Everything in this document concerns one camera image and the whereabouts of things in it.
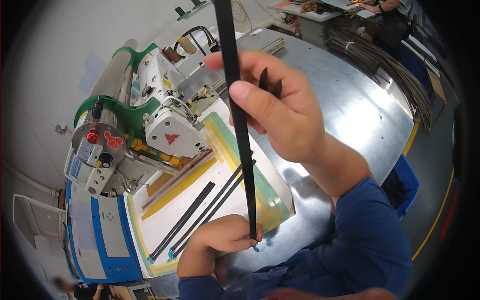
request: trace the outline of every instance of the worker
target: worker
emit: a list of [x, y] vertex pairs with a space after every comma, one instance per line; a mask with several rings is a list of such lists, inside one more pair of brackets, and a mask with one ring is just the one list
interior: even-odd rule
[[61, 277], [53, 278], [54, 286], [61, 292], [74, 296], [77, 300], [109, 300], [108, 289], [103, 283], [70, 284]]
[[[230, 100], [248, 113], [249, 125], [266, 134], [279, 156], [301, 163], [331, 196], [336, 207], [335, 234], [330, 241], [300, 250], [286, 262], [249, 274], [224, 290], [217, 276], [228, 271], [216, 266], [216, 256], [254, 246], [262, 240], [263, 227], [257, 224], [256, 240], [251, 240], [249, 223], [242, 216], [210, 221], [192, 234], [180, 257], [180, 299], [314, 299], [312, 294], [348, 295], [344, 300], [401, 297], [412, 267], [410, 245], [365, 159], [325, 132], [320, 105], [305, 74], [257, 51], [239, 51], [239, 61], [241, 77], [248, 81], [230, 86]], [[222, 69], [221, 53], [205, 57], [204, 63]], [[252, 84], [267, 67], [269, 84], [282, 81], [280, 99]]]
[[380, 30], [373, 36], [373, 43], [382, 48], [395, 59], [402, 39], [412, 33], [412, 0], [386, 0], [379, 4], [378, 0], [361, 0], [362, 8], [370, 12], [381, 12]]

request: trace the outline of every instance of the red button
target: red button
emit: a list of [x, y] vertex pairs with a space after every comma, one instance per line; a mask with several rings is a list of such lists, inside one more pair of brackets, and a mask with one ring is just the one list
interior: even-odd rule
[[96, 144], [98, 143], [98, 132], [95, 129], [92, 129], [88, 134], [87, 134], [87, 141], [90, 144]]

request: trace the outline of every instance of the stainless steel table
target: stainless steel table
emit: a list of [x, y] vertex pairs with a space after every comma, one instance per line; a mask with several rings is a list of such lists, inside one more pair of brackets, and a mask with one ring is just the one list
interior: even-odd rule
[[[237, 44], [243, 49], [261, 49], [279, 37], [285, 39], [285, 48], [276, 56], [308, 76], [322, 108], [326, 131], [361, 153], [381, 184], [407, 143], [413, 128], [410, 116], [357, 69], [295, 37], [264, 29], [255, 36], [244, 35]], [[215, 81], [221, 76], [209, 70], [198, 75], [197, 79], [189, 78], [191, 84], [206, 78]], [[266, 136], [255, 131], [250, 134], [290, 187], [296, 214], [266, 235], [273, 246], [266, 247], [264, 252], [225, 255], [222, 260], [226, 262], [230, 280], [282, 263], [298, 250], [324, 242], [334, 230], [331, 198], [300, 164], [280, 158]], [[149, 282], [159, 297], [178, 297], [177, 274], [152, 278]]]

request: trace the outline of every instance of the blue machine cabinet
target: blue machine cabinet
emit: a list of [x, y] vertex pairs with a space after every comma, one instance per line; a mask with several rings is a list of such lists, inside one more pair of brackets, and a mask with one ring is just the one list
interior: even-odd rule
[[85, 283], [142, 279], [123, 196], [95, 199], [68, 180], [66, 203], [68, 242], [80, 279]]

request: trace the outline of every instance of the black rubber strip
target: black rubber strip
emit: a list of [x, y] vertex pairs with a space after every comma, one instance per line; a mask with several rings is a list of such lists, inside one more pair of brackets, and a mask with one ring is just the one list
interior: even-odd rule
[[203, 217], [208, 213], [210, 208], [212, 208], [215, 203], [220, 199], [220, 197], [223, 195], [223, 193], [227, 190], [227, 188], [230, 186], [230, 184], [233, 182], [235, 177], [240, 173], [241, 171], [241, 164], [238, 166], [238, 168], [233, 172], [232, 176], [227, 180], [227, 183], [222, 187], [222, 189], [218, 192], [218, 194], [215, 196], [215, 198], [210, 202], [210, 204], [207, 206], [207, 208], [202, 212], [202, 214], [197, 218], [197, 220], [190, 226], [190, 228], [185, 232], [185, 234], [171, 247], [173, 251], [187, 238], [187, 236], [192, 232], [192, 230], [195, 229], [195, 226], [203, 219]]
[[187, 211], [182, 215], [180, 220], [173, 226], [170, 232], [164, 237], [163, 241], [157, 246], [157, 248], [150, 254], [152, 259], [156, 259], [158, 255], [167, 247], [167, 244], [173, 239], [173, 237], [180, 231], [180, 229], [187, 223], [188, 219], [193, 215], [195, 210], [200, 206], [203, 200], [215, 187], [213, 182], [209, 182], [204, 189], [200, 192], [197, 198], [193, 201]]
[[[252, 161], [252, 165], [254, 165], [256, 163], [256, 160], [254, 159]], [[240, 184], [240, 182], [242, 181], [243, 179], [243, 174], [240, 175], [240, 177], [237, 179], [237, 181], [235, 183], [233, 183], [232, 187], [228, 190], [228, 192], [225, 194], [225, 196], [223, 196], [222, 200], [220, 200], [220, 202], [215, 206], [215, 208], [212, 210], [212, 212], [205, 218], [205, 220], [200, 224], [203, 225], [205, 223], [207, 223], [208, 221], [210, 221], [210, 219], [213, 217], [213, 215], [217, 212], [217, 210], [222, 206], [223, 203], [225, 203], [225, 201], [228, 199], [228, 197], [230, 197], [230, 195], [233, 193], [233, 191], [235, 190], [235, 188]], [[257, 239], [257, 229], [256, 229], [256, 215], [255, 215], [255, 218], [254, 218], [254, 223], [255, 223], [255, 238], [253, 240], [256, 240]], [[177, 257], [180, 252], [187, 246], [187, 243], [188, 243], [188, 240], [186, 240], [181, 246], [180, 248], [175, 251], [175, 253], [173, 253], [173, 257]]]
[[[240, 65], [237, 54], [237, 42], [233, 27], [232, 7], [230, 0], [215, 1], [215, 14], [222, 50], [223, 69], [227, 82], [227, 93], [232, 83], [240, 80]], [[250, 238], [256, 238], [255, 182], [253, 179], [252, 155], [248, 136], [247, 117], [245, 111], [230, 100], [230, 111], [233, 127], [237, 136], [240, 163], [245, 178], [245, 195], [247, 197], [248, 218], [250, 220]]]

